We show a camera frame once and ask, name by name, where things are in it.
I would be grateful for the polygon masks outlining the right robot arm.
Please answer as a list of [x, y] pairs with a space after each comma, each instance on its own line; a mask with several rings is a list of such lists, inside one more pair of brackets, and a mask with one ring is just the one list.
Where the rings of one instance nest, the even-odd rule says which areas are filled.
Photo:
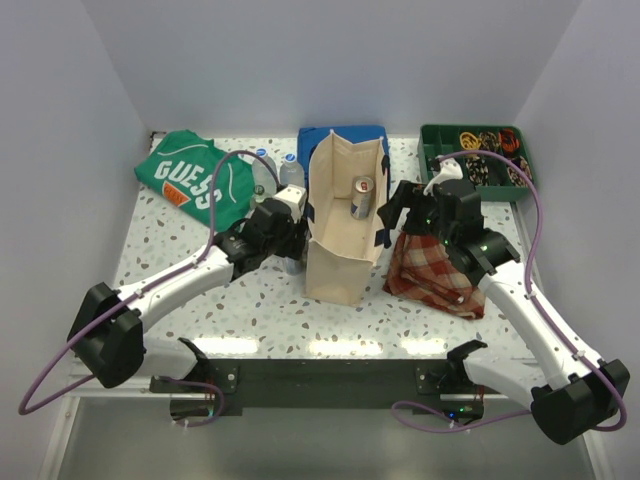
[[509, 397], [560, 445], [589, 430], [616, 431], [626, 424], [627, 367], [604, 360], [564, 321], [533, 284], [515, 247], [485, 227], [471, 182], [403, 181], [378, 210], [389, 229], [402, 213], [404, 232], [435, 237], [452, 265], [506, 316], [537, 362], [530, 367], [492, 354], [481, 340], [468, 341], [447, 354], [446, 386], [466, 393], [481, 385]]

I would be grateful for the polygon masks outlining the Pocari Sweat bottle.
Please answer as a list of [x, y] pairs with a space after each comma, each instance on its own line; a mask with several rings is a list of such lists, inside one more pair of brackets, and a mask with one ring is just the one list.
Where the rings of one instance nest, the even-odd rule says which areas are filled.
[[269, 156], [267, 150], [258, 148], [255, 153], [263, 159], [263, 162], [254, 159], [252, 163], [252, 173], [254, 184], [264, 189], [264, 194], [272, 196], [277, 192], [277, 166], [275, 161]]
[[286, 154], [279, 170], [279, 180], [282, 185], [305, 187], [305, 175], [301, 164], [293, 153]]

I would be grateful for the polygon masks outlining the beige canvas tote bag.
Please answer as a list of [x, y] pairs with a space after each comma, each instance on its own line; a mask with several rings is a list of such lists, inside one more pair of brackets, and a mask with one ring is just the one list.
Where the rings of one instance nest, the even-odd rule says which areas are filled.
[[[375, 184], [369, 215], [351, 216], [352, 183], [370, 177]], [[377, 210], [389, 198], [390, 158], [382, 136], [353, 143], [335, 131], [320, 141], [308, 171], [309, 246], [306, 296], [356, 306], [382, 251], [390, 244]]]

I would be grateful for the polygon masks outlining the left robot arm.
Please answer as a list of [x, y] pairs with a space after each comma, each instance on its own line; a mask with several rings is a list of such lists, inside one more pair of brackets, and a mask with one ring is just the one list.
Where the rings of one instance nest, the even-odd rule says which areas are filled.
[[303, 201], [269, 198], [212, 245], [145, 280], [88, 290], [68, 335], [71, 349], [105, 388], [135, 376], [172, 378], [185, 392], [213, 374], [190, 340], [148, 340], [147, 331], [194, 297], [258, 269], [270, 256], [299, 258], [307, 222]]

